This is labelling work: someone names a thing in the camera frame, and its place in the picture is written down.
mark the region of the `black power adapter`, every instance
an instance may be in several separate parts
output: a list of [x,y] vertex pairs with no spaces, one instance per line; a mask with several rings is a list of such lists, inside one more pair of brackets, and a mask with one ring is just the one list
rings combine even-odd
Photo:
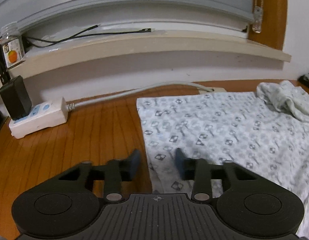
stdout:
[[11,119],[18,120],[26,117],[32,107],[32,103],[22,76],[10,78],[9,72],[0,62],[1,74],[0,80],[2,87],[0,88],[0,96],[10,114]]

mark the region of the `ribbed surface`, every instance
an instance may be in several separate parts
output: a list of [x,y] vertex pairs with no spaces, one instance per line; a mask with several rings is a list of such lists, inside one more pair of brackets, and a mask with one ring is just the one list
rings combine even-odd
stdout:
[[[21,236],[19,240],[33,239]],[[185,194],[132,194],[124,203],[108,205],[86,230],[64,240],[248,240],[218,220],[208,205]],[[297,239],[285,236],[280,240]]]

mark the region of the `crumpled cloth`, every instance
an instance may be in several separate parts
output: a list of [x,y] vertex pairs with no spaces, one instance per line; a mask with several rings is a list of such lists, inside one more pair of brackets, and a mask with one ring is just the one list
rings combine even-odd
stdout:
[[260,83],[257,96],[266,104],[271,104],[278,112],[291,113],[301,122],[309,122],[309,94],[290,81],[280,84]]

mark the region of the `patterned cloth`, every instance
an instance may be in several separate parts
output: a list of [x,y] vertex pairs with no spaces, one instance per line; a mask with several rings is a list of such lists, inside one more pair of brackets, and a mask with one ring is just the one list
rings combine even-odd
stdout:
[[[174,165],[178,147],[187,157],[214,164],[232,160],[303,201],[305,216],[297,235],[309,238],[308,118],[301,122],[278,112],[253,92],[138,98],[137,109],[155,193],[190,195],[193,182],[182,181]],[[213,197],[220,196],[220,181],[212,185]]]

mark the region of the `white wall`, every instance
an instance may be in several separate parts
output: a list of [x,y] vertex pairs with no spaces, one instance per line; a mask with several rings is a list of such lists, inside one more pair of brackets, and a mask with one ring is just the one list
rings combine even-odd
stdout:
[[292,55],[291,63],[215,52],[126,55],[42,73],[25,84],[37,104],[59,96],[70,101],[172,80],[296,79],[309,72],[309,0],[288,0],[283,50]]

